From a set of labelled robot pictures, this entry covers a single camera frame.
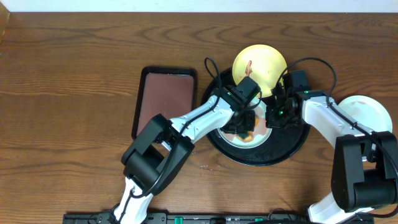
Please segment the round black tray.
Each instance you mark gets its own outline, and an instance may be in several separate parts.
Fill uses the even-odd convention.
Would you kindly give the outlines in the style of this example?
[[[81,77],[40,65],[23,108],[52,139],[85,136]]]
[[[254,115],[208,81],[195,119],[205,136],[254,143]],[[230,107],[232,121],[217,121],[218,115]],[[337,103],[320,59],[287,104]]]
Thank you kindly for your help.
[[[271,98],[263,98],[271,104]],[[229,159],[248,166],[271,166],[293,156],[304,144],[310,131],[309,125],[272,129],[271,135],[260,146],[240,149],[223,140],[217,129],[206,136],[212,145]]]

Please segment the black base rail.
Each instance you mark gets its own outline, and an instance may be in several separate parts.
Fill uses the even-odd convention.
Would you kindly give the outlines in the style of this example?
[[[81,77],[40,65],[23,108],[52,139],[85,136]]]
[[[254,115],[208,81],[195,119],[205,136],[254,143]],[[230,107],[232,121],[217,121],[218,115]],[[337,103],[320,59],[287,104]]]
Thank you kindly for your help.
[[[63,224],[107,224],[113,223],[111,212],[94,214],[65,214]],[[310,220],[294,213],[277,210],[267,215],[189,215],[149,213],[143,224],[245,224],[245,223],[310,223]]]

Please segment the light green plate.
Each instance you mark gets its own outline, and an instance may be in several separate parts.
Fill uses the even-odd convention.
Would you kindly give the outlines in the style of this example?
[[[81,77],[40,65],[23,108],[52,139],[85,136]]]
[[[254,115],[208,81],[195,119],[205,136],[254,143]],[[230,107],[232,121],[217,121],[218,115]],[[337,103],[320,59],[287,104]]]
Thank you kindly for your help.
[[[368,96],[349,96],[338,106],[357,122],[376,132],[392,132],[393,126],[389,113],[383,105]]]

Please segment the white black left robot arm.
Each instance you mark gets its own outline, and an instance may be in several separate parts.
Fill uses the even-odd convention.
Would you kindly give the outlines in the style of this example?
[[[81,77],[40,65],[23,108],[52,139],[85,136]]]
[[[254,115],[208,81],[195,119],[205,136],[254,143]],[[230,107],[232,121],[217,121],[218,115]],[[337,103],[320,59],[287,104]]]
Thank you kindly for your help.
[[[123,154],[126,188],[113,223],[142,223],[153,196],[176,177],[203,136],[245,110],[256,93],[219,90],[197,109],[177,118],[154,116]]]

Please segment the black rectangular water tray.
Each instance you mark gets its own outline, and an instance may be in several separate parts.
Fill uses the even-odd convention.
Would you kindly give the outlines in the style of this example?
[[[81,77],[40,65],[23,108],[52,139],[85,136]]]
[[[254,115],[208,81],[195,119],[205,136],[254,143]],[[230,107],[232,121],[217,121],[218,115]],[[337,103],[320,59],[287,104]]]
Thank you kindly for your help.
[[[141,71],[131,137],[136,138],[157,114],[166,119],[185,115],[195,106],[197,71],[193,68],[147,66]]]

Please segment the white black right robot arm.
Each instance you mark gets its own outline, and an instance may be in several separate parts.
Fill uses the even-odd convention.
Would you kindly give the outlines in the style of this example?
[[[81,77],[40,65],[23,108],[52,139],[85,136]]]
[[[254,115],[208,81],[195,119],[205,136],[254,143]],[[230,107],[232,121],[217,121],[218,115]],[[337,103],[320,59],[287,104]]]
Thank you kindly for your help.
[[[331,193],[308,207],[314,223],[346,223],[356,215],[389,218],[375,209],[397,204],[397,139],[375,132],[340,109],[323,90],[275,87],[275,103],[267,107],[269,128],[307,124],[334,148]]]

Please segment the mint green plate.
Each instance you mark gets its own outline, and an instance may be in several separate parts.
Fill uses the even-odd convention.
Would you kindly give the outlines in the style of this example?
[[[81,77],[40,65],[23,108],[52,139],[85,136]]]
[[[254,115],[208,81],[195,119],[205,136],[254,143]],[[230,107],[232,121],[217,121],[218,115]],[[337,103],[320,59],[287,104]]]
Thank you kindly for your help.
[[[242,142],[237,138],[237,134],[226,134],[221,129],[217,129],[221,138],[228,144],[240,148],[249,149],[260,146],[271,135],[272,129],[266,127],[266,104],[261,101],[260,104],[254,109],[258,118],[258,124],[253,131],[254,140],[251,142]]]

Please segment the orange green sponge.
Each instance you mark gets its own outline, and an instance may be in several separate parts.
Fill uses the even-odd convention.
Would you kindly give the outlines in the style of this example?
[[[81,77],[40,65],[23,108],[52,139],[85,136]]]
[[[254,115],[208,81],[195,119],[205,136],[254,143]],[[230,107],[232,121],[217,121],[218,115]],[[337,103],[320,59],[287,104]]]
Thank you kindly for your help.
[[[254,117],[254,123],[253,123],[253,126],[252,126],[252,130],[249,130],[249,131],[247,131],[245,133],[238,133],[237,134],[237,138],[240,141],[242,141],[242,142],[251,142],[251,141],[253,141],[254,140],[253,131],[254,131],[255,127],[257,126],[257,124],[258,124],[258,118],[257,118],[257,116],[255,116]]]

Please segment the yellow plastic plate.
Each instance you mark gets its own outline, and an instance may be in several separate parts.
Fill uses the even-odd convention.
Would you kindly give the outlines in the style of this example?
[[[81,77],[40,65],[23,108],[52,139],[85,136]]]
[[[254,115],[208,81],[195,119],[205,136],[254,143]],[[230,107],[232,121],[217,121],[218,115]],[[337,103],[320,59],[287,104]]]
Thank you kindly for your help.
[[[262,97],[272,95],[280,74],[287,67],[282,54],[269,45],[251,45],[246,47],[234,60],[233,80],[237,85],[244,77],[252,78],[261,88]]]

